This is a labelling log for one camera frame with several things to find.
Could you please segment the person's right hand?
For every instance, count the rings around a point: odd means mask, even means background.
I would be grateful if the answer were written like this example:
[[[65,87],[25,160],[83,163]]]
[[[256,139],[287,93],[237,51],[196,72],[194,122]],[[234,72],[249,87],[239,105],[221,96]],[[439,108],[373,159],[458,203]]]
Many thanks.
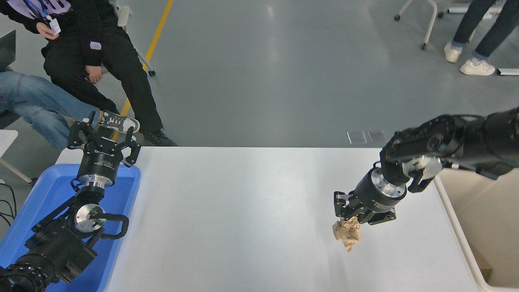
[[[57,39],[59,34],[44,22],[37,22],[36,29],[45,39]]]

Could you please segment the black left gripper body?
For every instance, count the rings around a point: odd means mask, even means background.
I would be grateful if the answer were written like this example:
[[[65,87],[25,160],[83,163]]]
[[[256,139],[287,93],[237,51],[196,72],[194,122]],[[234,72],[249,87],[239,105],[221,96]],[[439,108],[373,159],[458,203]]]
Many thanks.
[[[119,164],[123,159],[121,151],[111,153],[104,149],[85,149],[80,163],[77,178],[87,176],[101,176],[109,180],[117,177]]]

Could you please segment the person's left hand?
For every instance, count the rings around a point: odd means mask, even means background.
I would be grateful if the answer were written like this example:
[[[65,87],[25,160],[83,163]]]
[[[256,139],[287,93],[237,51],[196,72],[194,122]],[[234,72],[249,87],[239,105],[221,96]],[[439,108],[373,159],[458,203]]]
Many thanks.
[[[103,78],[103,69],[101,66],[85,65],[85,71],[90,83],[96,84]]]

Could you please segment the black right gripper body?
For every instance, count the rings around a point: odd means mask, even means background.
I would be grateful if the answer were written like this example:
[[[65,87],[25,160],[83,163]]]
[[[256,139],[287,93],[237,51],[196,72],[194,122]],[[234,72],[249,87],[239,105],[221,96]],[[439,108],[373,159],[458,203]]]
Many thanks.
[[[395,205],[406,196],[406,185],[389,182],[382,170],[369,170],[354,189],[360,214],[396,212]]]

